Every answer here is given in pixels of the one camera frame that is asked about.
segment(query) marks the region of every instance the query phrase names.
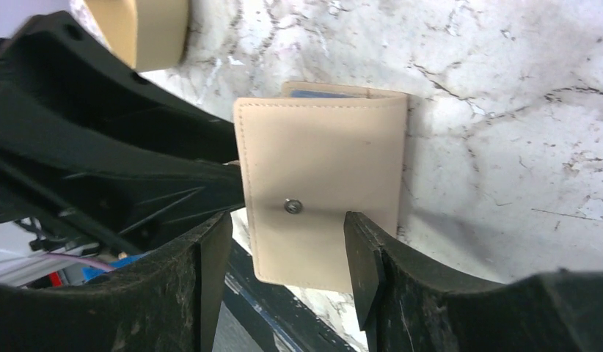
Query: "stitching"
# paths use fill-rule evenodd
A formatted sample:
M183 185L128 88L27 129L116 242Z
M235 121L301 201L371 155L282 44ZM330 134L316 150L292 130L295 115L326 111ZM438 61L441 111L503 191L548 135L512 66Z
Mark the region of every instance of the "stitching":
M238 116L239 116L239 132L241 132L241 148L243 149L243 156L244 156L244 167L247 173L247 186L248 186L248 190L247 190L247 203L249 203L252 206L252 209L254 208L254 202L253 202L253 198L252 198L252 176L250 175L250 171L249 171L249 165L250 162L248 160L248 156L247 156L247 148L246 148L246 141L245 141L245 128L244 128L244 124L243 124L243 108L244 107L271 107L271 108L295 108L295 109L307 109L307 108L328 108L328 109L388 109L388 108L392 108L392 107L396 107L396 106L402 106L403 102L400 103L395 103L395 104L390 104L390 105L382 105L382 106L308 106L308 105L293 105L293 104L256 104L256 103L245 103L245 104L240 104L238 106ZM282 282L281 279L275 279L273 277L270 276L266 276L263 275L262 271L261 271L261 267L260 267L260 244L259 244L259 240L256 236L256 229L255 229L255 217L254 217L254 212L248 212L248 217L249 220L251 220L249 222L249 235L250 235L250 243L252 244L252 259L256 261L256 266L257 268L255 268L255 270L266 280L272 281L272 282ZM328 287L326 285L312 285L309 282L287 282L284 285L293 285L293 286L302 286L302 287L311 287L311 288L315 288L318 290L334 290L333 287Z

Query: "red object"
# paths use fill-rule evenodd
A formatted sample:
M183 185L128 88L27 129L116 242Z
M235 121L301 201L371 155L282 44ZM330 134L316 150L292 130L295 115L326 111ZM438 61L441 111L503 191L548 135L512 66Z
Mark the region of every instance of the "red object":
M59 278L58 273L50 273L49 279L51 280L51 284L53 287L62 286L62 279Z

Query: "beige leather object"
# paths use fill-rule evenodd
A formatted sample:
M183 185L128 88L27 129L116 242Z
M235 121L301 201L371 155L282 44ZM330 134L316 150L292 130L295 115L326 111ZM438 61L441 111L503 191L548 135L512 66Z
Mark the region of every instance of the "beige leather object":
M112 52L139 72L183 55L189 0L84 0Z
M346 212L362 211L396 235L407 95L283 87L285 97L308 92L330 98L235 102L254 269L264 282L350 293Z

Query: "dirty black plastic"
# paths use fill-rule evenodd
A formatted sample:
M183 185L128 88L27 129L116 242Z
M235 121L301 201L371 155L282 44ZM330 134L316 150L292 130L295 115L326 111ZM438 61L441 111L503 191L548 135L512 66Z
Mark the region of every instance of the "dirty black plastic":
M211 351L232 233L219 213L84 286L0 285L0 351Z
M501 285L426 257L362 213L344 228L370 351L603 352L603 273Z
M0 222L137 254L243 205L232 123L151 84L66 12L0 39Z

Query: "pink wire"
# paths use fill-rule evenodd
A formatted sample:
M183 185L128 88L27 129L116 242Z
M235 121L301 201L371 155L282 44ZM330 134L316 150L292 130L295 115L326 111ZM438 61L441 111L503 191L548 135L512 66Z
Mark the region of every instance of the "pink wire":
M77 257L76 255L70 255L70 254L61 254L61 253L45 253L40 255L41 257L47 257L47 258L51 258L51 259L57 259L57 260L69 260L72 262L77 262L77 263L81 263L81 264L86 264L89 265L93 268L97 268L100 269L102 271L105 272L110 272L112 270L114 270L115 268L109 264L105 264L102 262L99 262L98 260L92 259L92 258L82 258L82 257Z

